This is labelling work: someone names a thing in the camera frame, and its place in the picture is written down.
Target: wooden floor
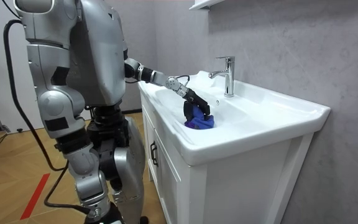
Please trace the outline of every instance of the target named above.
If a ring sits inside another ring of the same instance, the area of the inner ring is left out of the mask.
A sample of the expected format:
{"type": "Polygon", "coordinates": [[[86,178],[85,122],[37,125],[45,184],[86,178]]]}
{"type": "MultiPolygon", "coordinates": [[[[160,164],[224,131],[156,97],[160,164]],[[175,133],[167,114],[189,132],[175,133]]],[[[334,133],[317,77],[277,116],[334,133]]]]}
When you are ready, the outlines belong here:
{"type": "MultiPolygon", "coordinates": [[[[142,113],[130,114],[135,119],[139,131],[144,137],[142,113]]],[[[55,141],[50,139],[44,129],[37,130],[44,143],[53,165],[63,167],[65,160],[54,148],[55,141]]],[[[0,144],[0,224],[80,224],[84,215],[72,209],[48,208],[43,204],[44,198],[56,181],[59,172],[52,172],[34,137],[29,131],[10,134],[0,144]],[[21,220],[21,216],[37,188],[42,176],[50,177],[38,199],[30,218],[21,220]]],[[[148,181],[148,172],[144,172],[145,202],[143,215],[150,223],[163,224],[165,217],[153,182],[148,181]]],[[[50,198],[55,203],[75,203],[78,199],[74,190],[74,181],[67,172],[50,198]]]]}

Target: faucet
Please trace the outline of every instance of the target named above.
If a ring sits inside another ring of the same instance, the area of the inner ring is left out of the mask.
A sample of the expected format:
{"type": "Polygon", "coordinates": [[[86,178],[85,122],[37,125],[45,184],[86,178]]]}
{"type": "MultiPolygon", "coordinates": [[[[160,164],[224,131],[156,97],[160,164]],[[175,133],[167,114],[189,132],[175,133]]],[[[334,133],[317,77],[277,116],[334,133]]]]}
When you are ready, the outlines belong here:
{"type": "Polygon", "coordinates": [[[209,73],[209,78],[215,78],[218,75],[226,76],[226,86],[224,90],[225,97],[234,96],[234,61],[235,56],[217,57],[224,58],[226,62],[226,69],[209,73]]]}

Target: shelf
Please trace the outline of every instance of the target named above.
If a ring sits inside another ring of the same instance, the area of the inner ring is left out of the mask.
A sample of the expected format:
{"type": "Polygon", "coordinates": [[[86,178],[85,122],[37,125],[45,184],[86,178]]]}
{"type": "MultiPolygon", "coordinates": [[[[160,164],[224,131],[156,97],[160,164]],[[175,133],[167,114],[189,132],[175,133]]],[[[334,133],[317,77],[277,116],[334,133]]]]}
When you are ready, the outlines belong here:
{"type": "Polygon", "coordinates": [[[195,0],[193,6],[189,8],[189,10],[197,10],[197,9],[206,9],[209,10],[209,7],[212,5],[223,2],[224,0],[195,0]]]}

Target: bathroom vanity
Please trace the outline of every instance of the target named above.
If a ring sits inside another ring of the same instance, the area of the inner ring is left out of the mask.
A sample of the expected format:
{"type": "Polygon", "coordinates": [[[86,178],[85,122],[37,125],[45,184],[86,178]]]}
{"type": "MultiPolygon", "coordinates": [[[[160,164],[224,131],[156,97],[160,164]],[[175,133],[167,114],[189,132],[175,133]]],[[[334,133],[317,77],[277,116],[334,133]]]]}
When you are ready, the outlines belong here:
{"type": "Polygon", "coordinates": [[[226,98],[224,82],[201,71],[188,84],[211,107],[207,130],[184,126],[176,93],[139,83],[149,178],[167,223],[279,224],[330,108],[239,81],[226,98]]]}

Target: purple cloth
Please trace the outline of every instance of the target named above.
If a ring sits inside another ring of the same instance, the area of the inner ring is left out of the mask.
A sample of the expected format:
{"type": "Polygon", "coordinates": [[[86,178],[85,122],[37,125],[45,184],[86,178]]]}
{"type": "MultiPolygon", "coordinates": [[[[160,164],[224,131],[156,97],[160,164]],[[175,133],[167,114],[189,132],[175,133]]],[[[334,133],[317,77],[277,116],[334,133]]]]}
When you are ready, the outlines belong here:
{"type": "Polygon", "coordinates": [[[209,129],[213,128],[214,124],[214,116],[205,116],[197,105],[193,105],[193,119],[185,122],[186,127],[193,129],[209,129]]]}

